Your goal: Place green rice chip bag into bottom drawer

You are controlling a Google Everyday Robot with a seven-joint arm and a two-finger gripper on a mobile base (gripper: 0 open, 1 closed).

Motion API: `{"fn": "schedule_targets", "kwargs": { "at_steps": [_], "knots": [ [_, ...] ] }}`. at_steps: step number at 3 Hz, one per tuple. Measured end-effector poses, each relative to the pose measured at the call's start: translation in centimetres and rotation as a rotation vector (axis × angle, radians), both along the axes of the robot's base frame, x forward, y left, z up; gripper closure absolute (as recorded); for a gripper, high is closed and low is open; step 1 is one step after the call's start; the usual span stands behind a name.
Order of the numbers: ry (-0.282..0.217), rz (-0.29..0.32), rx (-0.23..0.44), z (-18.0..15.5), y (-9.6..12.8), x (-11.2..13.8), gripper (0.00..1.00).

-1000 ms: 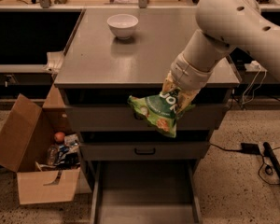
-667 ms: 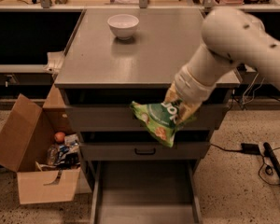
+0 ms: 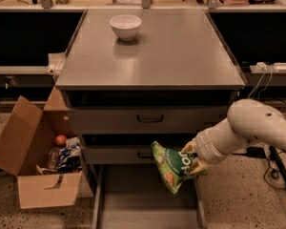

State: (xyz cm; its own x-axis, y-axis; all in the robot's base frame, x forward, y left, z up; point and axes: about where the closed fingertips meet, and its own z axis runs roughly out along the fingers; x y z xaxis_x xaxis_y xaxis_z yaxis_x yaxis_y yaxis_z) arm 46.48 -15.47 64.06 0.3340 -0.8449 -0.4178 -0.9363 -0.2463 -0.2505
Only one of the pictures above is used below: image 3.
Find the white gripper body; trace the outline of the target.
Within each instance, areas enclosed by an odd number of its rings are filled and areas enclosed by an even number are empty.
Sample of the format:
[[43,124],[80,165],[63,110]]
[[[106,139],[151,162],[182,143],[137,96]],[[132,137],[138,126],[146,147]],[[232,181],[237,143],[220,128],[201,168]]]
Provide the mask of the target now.
[[219,139],[220,131],[208,128],[199,132],[194,138],[197,156],[208,163],[215,164],[224,160],[231,151],[225,142]]

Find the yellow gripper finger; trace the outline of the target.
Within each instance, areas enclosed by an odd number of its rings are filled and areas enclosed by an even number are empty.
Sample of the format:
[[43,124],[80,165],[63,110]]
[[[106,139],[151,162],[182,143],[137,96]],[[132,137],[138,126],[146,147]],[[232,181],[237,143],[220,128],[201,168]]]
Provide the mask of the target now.
[[196,152],[195,142],[193,140],[189,141],[181,150],[182,153],[194,154]]
[[196,158],[191,167],[189,172],[187,173],[188,176],[200,176],[204,174],[207,169],[209,168],[209,164],[200,158]]

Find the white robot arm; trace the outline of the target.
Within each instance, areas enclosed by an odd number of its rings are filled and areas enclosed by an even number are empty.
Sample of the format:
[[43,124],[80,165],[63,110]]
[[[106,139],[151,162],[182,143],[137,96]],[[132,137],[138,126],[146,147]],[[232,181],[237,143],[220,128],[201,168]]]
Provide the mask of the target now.
[[182,149],[196,155],[187,175],[201,173],[234,151],[259,142],[286,153],[286,119],[269,105],[252,99],[238,100],[231,105],[225,119],[199,132]]

